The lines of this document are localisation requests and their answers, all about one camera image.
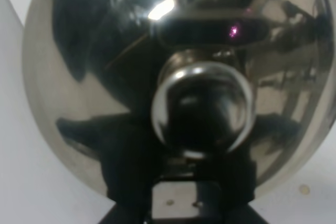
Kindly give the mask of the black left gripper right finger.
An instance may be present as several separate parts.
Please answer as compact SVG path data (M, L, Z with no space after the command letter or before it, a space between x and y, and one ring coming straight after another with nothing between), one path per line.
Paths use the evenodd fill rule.
M249 204L223 203L223 223L226 224L268 224Z

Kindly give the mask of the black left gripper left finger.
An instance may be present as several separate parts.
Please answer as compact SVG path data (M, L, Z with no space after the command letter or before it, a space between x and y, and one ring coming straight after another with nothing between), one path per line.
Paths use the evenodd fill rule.
M144 211L140 207L115 204L98 224L141 224L144 219Z

